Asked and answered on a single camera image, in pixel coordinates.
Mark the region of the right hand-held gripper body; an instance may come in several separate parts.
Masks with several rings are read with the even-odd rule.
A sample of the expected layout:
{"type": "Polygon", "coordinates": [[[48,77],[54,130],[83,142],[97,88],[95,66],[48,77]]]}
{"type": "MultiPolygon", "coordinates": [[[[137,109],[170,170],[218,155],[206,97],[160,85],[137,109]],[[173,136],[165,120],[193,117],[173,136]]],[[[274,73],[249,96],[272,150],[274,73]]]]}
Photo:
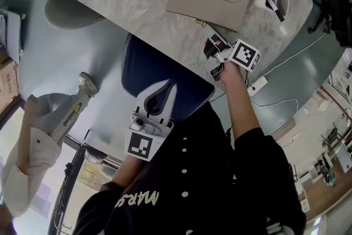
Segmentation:
{"type": "Polygon", "coordinates": [[[214,44],[219,52],[215,57],[207,59],[205,65],[205,69],[214,81],[219,80],[218,75],[223,71],[225,62],[233,62],[246,71],[252,72],[260,59],[259,50],[242,40],[238,40],[233,48],[227,48],[221,41],[214,44]]]}

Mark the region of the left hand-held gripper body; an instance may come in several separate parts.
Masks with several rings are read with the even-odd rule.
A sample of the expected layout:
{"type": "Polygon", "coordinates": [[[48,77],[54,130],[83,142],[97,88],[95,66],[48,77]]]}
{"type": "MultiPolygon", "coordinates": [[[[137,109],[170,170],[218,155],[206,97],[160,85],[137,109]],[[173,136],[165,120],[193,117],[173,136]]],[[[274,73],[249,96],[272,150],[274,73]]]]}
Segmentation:
{"type": "Polygon", "coordinates": [[[144,161],[151,161],[174,127],[157,123],[141,114],[133,112],[131,125],[125,130],[124,152],[144,161]]]}

